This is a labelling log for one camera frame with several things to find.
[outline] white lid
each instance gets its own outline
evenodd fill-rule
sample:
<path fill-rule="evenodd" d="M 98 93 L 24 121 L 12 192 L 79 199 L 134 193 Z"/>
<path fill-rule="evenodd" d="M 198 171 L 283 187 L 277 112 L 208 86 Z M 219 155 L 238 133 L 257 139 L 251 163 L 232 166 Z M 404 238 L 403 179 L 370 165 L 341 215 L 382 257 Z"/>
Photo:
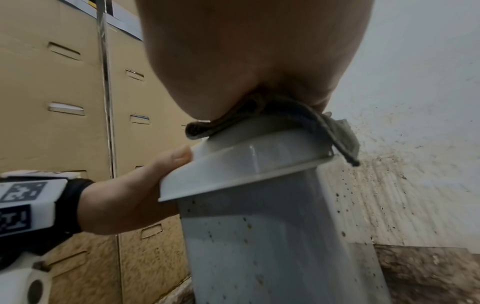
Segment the white lid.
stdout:
<path fill-rule="evenodd" d="M 243 120 L 192 147 L 193 160 L 167 175 L 159 202 L 240 186 L 317 167 L 332 144 L 294 122 Z"/>

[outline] gray rag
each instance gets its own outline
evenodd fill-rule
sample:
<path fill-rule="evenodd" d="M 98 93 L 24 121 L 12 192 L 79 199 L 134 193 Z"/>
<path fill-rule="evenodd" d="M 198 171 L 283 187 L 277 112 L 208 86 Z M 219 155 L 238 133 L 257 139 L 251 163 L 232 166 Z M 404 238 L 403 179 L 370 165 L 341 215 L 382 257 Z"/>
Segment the gray rag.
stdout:
<path fill-rule="evenodd" d="M 319 139 L 329 140 L 352 166 L 360 166 L 360 144 L 346 120 L 334 120 L 325 114 L 317 113 L 310 106 L 278 96 L 251 94 L 215 121 L 189 123 L 185 134 L 190 139 L 212 136 L 240 120 L 260 115 L 283 117 L 299 123 Z"/>

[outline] bare skin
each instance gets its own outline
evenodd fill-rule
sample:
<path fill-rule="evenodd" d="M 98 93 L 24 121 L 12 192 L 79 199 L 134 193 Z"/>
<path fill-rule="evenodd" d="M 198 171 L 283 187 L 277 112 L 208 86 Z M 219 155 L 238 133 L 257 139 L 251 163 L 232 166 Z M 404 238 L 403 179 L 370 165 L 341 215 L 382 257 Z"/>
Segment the bare skin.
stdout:
<path fill-rule="evenodd" d="M 322 112 L 373 0 L 136 0 L 150 63 L 189 115 L 214 120 L 267 90 Z"/>

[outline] cardboard box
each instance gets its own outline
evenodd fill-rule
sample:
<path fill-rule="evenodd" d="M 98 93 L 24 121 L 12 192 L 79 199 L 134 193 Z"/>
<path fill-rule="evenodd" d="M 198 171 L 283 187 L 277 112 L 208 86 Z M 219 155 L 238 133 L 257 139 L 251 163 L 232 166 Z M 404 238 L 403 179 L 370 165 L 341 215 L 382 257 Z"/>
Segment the cardboard box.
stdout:
<path fill-rule="evenodd" d="M 180 110 L 155 76 L 142 41 L 109 26 L 107 42 L 116 165 L 122 175 L 162 151 L 193 143 L 182 126 L 192 118 Z M 159 224 L 150 232 L 120 236 L 124 304 L 154 303 L 189 274 L 179 218 Z"/>
<path fill-rule="evenodd" d="M 91 16 L 57 0 L 0 4 L 0 172 L 110 177 L 100 58 Z M 114 236 L 81 233 L 47 262 L 50 304 L 121 302 Z"/>

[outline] finger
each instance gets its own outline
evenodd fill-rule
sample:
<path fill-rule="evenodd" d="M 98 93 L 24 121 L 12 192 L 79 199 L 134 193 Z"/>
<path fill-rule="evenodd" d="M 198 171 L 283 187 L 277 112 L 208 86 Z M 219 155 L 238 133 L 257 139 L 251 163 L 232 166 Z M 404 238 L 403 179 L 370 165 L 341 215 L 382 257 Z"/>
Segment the finger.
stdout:
<path fill-rule="evenodd" d="M 148 191 L 158 185 L 162 177 L 189 163 L 191 159 L 190 146 L 185 145 L 176 150 L 165 151 L 150 164 L 138 168 L 120 177 L 120 179 L 124 186 L 135 190 L 135 192 Z"/>

